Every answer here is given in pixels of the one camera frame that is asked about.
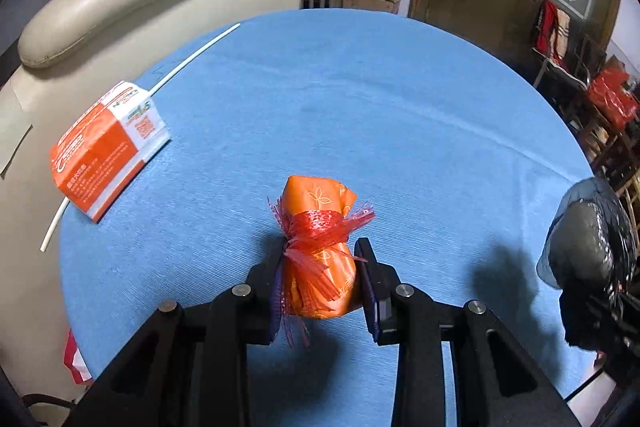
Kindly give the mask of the black plastic bag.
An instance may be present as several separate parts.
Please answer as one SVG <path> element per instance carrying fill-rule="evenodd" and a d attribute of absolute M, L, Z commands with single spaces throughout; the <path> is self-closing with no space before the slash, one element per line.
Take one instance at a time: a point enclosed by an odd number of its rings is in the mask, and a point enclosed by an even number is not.
<path fill-rule="evenodd" d="M 634 274 L 637 239 L 612 187 L 600 176 L 572 185 L 561 199 L 536 264 L 555 289 L 579 282 L 616 291 Z"/>

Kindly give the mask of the orange wrapper with red net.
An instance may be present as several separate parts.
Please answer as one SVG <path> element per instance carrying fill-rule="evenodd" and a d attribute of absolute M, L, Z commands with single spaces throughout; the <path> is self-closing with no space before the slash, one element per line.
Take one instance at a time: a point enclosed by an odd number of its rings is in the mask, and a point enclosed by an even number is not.
<path fill-rule="evenodd" d="M 270 206 L 284 236 L 281 326 L 292 345 L 308 340 L 308 320 L 331 320 L 361 307 L 357 258 L 349 236 L 375 217 L 345 184 L 318 176 L 290 176 Z"/>

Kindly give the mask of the blue tablecloth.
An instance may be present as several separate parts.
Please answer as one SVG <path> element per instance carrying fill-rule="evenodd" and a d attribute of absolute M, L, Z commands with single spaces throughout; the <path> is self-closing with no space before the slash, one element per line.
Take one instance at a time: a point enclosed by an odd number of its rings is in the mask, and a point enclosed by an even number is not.
<path fill-rule="evenodd" d="M 397 15 L 303 10 L 216 30 L 138 79 L 170 138 L 99 221 L 61 227 L 70 329 L 100 377 L 164 300 L 209 303 L 280 251 L 274 210 L 374 216 L 378 260 L 441 303 L 486 303 L 561 395 L 591 355 L 564 339 L 536 264 L 590 169 L 498 58 Z"/>

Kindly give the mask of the wooden stool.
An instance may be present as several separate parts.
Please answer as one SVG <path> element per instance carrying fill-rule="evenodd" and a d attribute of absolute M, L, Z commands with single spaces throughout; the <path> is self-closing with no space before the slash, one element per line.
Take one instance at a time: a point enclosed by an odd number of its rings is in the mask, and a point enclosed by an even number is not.
<path fill-rule="evenodd" d="M 612 185 L 626 182 L 639 169 L 639 139 L 615 130 L 602 115 L 591 116 L 579 130 L 577 141 L 596 176 Z"/>

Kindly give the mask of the red white paper bag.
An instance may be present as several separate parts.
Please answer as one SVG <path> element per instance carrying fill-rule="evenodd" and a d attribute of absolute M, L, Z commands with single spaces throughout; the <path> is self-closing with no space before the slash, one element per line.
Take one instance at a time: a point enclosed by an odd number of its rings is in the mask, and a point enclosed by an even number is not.
<path fill-rule="evenodd" d="M 88 385 L 92 383 L 92 375 L 81 355 L 72 331 L 68 331 L 67 334 L 63 363 L 72 374 L 73 381 L 76 385 Z"/>

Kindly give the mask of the large red bag on stool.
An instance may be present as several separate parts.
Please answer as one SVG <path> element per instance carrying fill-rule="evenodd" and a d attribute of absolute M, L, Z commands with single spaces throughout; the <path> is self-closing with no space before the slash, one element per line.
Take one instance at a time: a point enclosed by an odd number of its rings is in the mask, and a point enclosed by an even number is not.
<path fill-rule="evenodd" d="M 590 81 L 588 100 L 600 110 L 615 131 L 623 131 L 636 116 L 639 103 L 623 88 L 629 75 L 619 69 L 606 68 Z"/>

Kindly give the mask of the chair with red cloth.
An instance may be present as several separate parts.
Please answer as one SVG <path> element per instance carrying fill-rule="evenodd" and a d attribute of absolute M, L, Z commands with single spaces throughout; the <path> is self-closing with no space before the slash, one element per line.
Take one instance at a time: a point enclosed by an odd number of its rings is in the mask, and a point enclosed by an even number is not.
<path fill-rule="evenodd" d="M 571 74 L 565 64 L 564 56 L 568 47 L 570 17 L 550 0 L 544 0 L 538 11 L 533 31 L 532 50 L 541 64 L 533 86 L 537 89 L 544 75 L 559 79 L 578 91 L 585 92 L 590 83 L 590 74 L 580 79 Z"/>

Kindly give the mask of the brown cardboard box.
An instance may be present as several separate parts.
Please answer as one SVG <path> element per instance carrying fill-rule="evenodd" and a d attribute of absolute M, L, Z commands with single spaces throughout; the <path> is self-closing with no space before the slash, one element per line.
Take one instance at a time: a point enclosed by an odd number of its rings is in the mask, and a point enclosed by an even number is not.
<path fill-rule="evenodd" d="M 401 0 L 343 0 L 342 7 L 344 9 L 398 14 L 400 2 Z"/>

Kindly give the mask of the cream leather sofa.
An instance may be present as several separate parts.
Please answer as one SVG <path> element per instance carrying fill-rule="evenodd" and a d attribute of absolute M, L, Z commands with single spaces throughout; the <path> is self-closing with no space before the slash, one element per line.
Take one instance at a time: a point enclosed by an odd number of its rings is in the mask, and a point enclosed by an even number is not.
<path fill-rule="evenodd" d="M 1 90 L 1 366 L 14 388 L 69 398 L 58 253 L 44 246 L 62 195 L 49 150 L 103 93 L 230 23 L 300 0 L 51 0 L 18 40 Z"/>

